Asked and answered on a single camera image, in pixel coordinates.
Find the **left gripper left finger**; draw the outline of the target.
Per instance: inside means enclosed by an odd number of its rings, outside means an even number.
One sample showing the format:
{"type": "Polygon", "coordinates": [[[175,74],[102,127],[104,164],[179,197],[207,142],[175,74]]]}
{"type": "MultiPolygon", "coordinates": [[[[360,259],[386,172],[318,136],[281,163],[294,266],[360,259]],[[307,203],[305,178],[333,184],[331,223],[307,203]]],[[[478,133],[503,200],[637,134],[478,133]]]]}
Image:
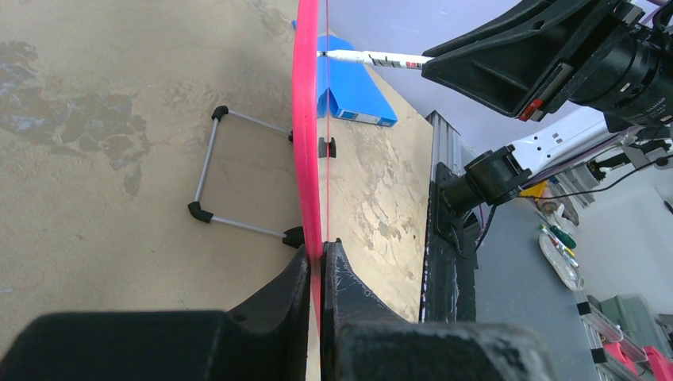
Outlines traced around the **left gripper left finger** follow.
{"type": "Polygon", "coordinates": [[[303,249],[229,311],[66,312],[25,327],[4,380],[303,380],[310,266],[303,249]]]}

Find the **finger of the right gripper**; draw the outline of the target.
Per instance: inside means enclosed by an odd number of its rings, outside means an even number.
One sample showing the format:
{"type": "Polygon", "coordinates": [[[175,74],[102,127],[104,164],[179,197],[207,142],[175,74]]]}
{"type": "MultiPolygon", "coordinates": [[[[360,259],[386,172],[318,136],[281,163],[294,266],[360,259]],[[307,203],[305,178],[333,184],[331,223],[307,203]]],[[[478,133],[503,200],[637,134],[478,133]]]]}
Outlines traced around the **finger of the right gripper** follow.
{"type": "Polygon", "coordinates": [[[501,115],[553,113],[622,23],[619,1],[521,1],[494,20],[425,51],[421,75],[501,115]]]}

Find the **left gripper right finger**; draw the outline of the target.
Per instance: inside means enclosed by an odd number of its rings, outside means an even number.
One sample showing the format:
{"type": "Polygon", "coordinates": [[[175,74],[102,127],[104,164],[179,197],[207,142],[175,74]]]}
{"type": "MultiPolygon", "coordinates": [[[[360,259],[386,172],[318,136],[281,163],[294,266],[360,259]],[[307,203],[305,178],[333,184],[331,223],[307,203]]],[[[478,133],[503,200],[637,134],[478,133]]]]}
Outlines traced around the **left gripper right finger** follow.
{"type": "Polygon", "coordinates": [[[323,380],[554,380],[530,329],[502,323],[412,323],[353,271],[341,241],[321,258],[323,380]]]}

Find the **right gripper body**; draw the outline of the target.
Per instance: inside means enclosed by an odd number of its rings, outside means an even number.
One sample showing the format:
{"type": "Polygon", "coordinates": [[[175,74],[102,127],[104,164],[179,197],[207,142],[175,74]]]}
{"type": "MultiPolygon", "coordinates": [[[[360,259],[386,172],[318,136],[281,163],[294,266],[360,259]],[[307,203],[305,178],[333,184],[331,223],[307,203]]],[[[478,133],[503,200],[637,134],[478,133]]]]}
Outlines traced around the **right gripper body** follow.
{"type": "Polygon", "coordinates": [[[620,25],[600,63],[569,101],[601,112],[608,126],[672,123],[672,2],[652,16],[650,28],[620,25]]]}

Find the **black and white marker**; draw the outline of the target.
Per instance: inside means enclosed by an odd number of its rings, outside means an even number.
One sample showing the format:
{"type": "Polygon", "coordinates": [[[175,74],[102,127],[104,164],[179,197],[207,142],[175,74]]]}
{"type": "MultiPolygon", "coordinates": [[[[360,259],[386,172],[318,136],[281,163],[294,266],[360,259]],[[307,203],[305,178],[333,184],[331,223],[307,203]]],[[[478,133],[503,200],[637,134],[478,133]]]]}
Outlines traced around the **black and white marker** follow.
{"type": "Polygon", "coordinates": [[[392,67],[411,70],[422,70],[423,67],[433,59],[428,56],[344,49],[317,51],[317,58],[328,58],[331,60],[365,64],[373,67],[392,67]]]}

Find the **pink-framed whiteboard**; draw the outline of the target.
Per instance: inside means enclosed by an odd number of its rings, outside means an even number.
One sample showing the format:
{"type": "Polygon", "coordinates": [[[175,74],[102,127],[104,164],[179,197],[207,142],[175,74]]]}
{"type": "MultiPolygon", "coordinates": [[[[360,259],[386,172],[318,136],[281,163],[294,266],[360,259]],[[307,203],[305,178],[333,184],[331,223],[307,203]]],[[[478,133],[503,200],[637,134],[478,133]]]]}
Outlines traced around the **pink-framed whiteboard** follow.
{"type": "Polygon", "coordinates": [[[319,1],[300,1],[296,17],[292,62],[292,124],[294,167],[298,184],[299,205],[310,262],[310,291],[317,324],[322,336],[323,240],[319,190],[317,136],[317,35],[320,19],[319,1]]]}

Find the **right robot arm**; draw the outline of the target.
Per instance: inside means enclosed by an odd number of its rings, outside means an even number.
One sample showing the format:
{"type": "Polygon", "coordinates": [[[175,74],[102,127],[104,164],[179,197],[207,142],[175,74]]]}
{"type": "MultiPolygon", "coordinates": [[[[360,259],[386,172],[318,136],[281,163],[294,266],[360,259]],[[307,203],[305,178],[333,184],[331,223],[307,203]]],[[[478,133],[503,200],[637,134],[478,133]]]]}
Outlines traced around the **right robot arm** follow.
{"type": "Polygon", "coordinates": [[[429,48],[423,78],[520,121],[539,121],[567,102],[602,113],[589,131],[543,129],[477,156],[438,190],[465,214],[499,206],[593,140],[672,121],[672,4],[652,25],[629,1],[522,1],[492,21],[429,48]]]}

